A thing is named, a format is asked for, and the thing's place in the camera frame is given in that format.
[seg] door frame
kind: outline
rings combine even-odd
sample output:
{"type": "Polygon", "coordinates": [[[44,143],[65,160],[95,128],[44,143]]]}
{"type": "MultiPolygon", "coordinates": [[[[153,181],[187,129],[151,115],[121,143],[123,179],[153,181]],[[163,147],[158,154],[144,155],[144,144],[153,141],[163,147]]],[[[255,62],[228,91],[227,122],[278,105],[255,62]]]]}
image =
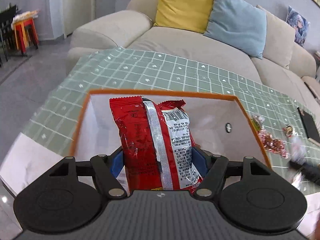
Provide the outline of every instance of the door frame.
{"type": "MultiPolygon", "coordinates": [[[[60,0],[60,13],[61,13],[61,24],[63,29],[63,36],[64,38],[67,37],[66,29],[64,26],[64,16],[63,16],[63,0],[60,0]]],[[[96,18],[96,0],[91,0],[91,20],[93,21],[96,18]]]]}

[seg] screw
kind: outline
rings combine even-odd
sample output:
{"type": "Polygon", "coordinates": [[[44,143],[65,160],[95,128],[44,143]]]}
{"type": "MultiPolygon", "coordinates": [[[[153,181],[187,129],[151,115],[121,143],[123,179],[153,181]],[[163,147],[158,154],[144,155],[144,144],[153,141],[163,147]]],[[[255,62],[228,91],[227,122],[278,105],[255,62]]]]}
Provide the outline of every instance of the screw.
{"type": "Polygon", "coordinates": [[[163,192],[161,192],[161,193],[158,193],[157,196],[158,196],[159,198],[162,198],[162,197],[165,197],[165,194],[164,194],[163,192]]]}
{"type": "Polygon", "coordinates": [[[200,197],[210,197],[212,195],[212,191],[207,188],[201,188],[197,190],[197,195],[200,197]]]}
{"type": "Polygon", "coordinates": [[[231,133],[231,130],[232,130],[232,126],[231,126],[231,124],[230,123],[226,123],[226,132],[227,133],[231,133]]]}
{"type": "Polygon", "coordinates": [[[113,188],[109,190],[109,194],[113,197],[121,197],[124,194],[124,191],[120,188],[113,188]]]}

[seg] blue pillow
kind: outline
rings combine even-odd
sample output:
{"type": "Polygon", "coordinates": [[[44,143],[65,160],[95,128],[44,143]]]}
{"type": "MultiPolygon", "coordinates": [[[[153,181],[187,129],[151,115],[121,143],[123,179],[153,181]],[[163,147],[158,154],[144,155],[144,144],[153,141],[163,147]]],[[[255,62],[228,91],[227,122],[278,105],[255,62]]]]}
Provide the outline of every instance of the blue pillow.
{"type": "Polygon", "coordinates": [[[243,0],[214,0],[206,32],[209,38],[229,44],[251,57],[262,59],[267,16],[243,0]]]}

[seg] orange border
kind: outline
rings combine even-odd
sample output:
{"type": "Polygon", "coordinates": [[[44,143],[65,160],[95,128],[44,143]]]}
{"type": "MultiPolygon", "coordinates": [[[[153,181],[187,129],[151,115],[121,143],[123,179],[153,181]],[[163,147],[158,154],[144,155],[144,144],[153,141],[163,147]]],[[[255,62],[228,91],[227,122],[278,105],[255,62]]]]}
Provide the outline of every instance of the orange border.
{"type": "Polygon", "coordinates": [[[271,164],[269,158],[264,150],[264,147],[258,137],[257,131],[255,130],[250,117],[248,116],[247,112],[243,108],[242,104],[240,103],[239,99],[236,96],[232,95],[221,95],[221,94],[209,94],[209,93],[197,93],[197,92],[183,92],[183,91],[166,91],[166,90],[132,90],[132,89],[96,89],[90,90],[83,102],[83,108],[81,109],[78,124],[76,127],[76,131],[73,134],[73,141],[70,148],[70,156],[74,156],[76,152],[77,142],[80,134],[80,129],[82,125],[82,121],[84,119],[84,113],[87,110],[88,103],[90,100],[91,95],[95,94],[123,94],[123,95],[154,95],[154,96],[172,96],[172,97],[190,97],[190,98],[211,98],[211,99],[222,99],[228,101],[236,101],[242,110],[242,113],[248,120],[249,126],[251,128],[252,133],[254,134],[257,143],[260,146],[261,152],[263,157],[266,161],[266,164],[269,168],[271,168],[271,164]]]}

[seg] wrapped candy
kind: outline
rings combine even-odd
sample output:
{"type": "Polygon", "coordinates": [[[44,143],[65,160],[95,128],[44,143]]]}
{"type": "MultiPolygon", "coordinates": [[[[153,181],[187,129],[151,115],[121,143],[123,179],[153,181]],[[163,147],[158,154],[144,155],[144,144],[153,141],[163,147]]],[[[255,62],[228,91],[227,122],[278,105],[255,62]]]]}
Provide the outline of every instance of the wrapped candy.
{"type": "Polygon", "coordinates": [[[267,133],[265,129],[258,132],[258,137],[260,138],[264,148],[267,151],[280,154],[284,158],[288,158],[288,153],[285,148],[285,142],[278,138],[272,138],[270,133],[267,133]]]}
{"type": "Polygon", "coordinates": [[[253,114],[251,117],[251,121],[257,131],[260,131],[263,129],[263,122],[265,121],[265,118],[262,115],[257,113],[253,114]]]}
{"type": "Polygon", "coordinates": [[[287,125],[282,130],[284,131],[285,136],[287,136],[287,138],[290,138],[291,136],[293,136],[295,134],[295,130],[294,130],[294,127],[292,125],[287,125]]]}

